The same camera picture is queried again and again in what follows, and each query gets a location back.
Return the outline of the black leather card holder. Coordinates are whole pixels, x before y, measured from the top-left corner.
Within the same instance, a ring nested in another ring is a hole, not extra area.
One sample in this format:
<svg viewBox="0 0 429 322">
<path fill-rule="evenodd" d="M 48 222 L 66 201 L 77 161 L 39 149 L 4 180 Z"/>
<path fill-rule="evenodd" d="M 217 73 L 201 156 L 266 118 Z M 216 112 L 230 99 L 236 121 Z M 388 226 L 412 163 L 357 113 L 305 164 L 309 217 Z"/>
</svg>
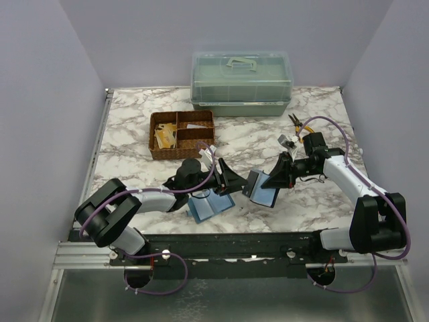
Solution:
<svg viewBox="0 0 429 322">
<path fill-rule="evenodd" d="M 252 203 L 264 207 L 274 208 L 279 189 L 263 189 L 262 185 L 269 175 L 260 170 L 251 170 L 247 177 L 247 184 L 243 187 L 242 194 Z"/>
</svg>

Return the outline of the brown wicker divided tray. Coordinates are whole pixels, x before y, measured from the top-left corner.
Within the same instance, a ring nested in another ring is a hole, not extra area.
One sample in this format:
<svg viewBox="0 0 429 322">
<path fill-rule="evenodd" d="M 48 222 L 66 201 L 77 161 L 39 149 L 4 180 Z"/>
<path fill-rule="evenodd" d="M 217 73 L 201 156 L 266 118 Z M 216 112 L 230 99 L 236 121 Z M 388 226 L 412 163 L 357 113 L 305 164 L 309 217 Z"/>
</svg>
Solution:
<svg viewBox="0 0 429 322">
<path fill-rule="evenodd" d="M 159 149 L 155 127 L 160 123 L 177 125 L 176 147 Z M 204 129 L 186 129 L 187 124 L 205 125 Z M 197 143 L 215 145 L 215 124 L 211 111 L 167 111 L 152 113 L 149 119 L 149 150 L 154 160 L 182 160 L 200 158 Z"/>
</svg>

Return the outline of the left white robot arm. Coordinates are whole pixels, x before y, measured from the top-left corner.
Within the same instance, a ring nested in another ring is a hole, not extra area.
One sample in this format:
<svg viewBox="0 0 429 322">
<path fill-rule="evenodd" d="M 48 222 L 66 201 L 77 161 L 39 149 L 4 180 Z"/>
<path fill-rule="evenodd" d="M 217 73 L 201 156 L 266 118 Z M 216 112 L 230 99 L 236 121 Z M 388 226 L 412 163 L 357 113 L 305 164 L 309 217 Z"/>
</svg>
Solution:
<svg viewBox="0 0 429 322">
<path fill-rule="evenodd" d="M 171 213 L 182 208 L 191 193 L 211 190 L 223 197 L 247 185 L 247 180 L 230 169 L 222 158 L 219 166 L 220 170 L 213 166 L 203 172 L 199 160 L 188 158 L 159 188 L 128 189 L 118 178 L 108 180 L 75 211 L 80 234 L 87 233 L 100 248 L 112 246 L 125 252 L 132 264 L 143 264 L 149 250 L 144 236 L 129 226 L 134 215 Z"/>
</svg>

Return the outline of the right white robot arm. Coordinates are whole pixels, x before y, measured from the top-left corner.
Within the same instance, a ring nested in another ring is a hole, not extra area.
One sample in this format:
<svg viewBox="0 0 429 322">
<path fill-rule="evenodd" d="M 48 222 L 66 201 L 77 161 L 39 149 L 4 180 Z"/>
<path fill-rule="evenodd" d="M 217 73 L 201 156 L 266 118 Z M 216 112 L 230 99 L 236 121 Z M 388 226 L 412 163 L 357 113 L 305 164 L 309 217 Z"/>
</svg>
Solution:
<svg viewBox="0 0 429 322">
<path fill-rule="evenodd" d="M 285 135 L 278 138 L 286 150 L 261 187 L 291 189 L 299 178 L 323 175 L 331 179 L 355 207 L 349 227 L 319 232 L 319 240 L 308 246 L 310 258 L 322 263 L 332 256 L 333 250 L 366 254 L 405 247 L 404 197 L 373 184 L 347 160 L 343 149 L 328 147 L 320 132 L 310 133 L 302 141 L 306 157 L 297 159 L 299 140 Z"/>
</svg>

